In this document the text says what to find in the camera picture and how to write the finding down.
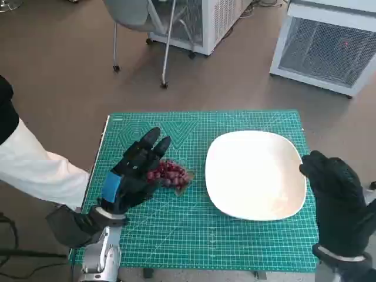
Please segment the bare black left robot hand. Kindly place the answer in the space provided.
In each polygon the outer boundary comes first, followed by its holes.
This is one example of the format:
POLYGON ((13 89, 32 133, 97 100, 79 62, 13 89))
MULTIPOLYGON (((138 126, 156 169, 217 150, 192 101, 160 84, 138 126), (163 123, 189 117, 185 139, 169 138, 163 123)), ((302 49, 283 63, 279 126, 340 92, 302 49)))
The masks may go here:
POLYGON ((121 160, 107 173, 100 207, 110 214, 125 214, 152 197, 156 186, 152 176, 168 150, 171 138, 158 141, 161 130, 154 127, 134 142, 121 160))

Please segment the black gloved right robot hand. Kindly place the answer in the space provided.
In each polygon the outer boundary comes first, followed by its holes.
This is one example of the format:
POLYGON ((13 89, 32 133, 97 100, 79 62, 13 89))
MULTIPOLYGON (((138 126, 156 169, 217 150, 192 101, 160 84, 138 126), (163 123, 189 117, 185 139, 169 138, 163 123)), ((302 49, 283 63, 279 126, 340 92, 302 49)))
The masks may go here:
POLYGON ((299 169, 315 197, 318 244, 337 256, 362 255, 375 232, 375 201, 365 202, 358 174, 317 150, 302 157, 299 169))

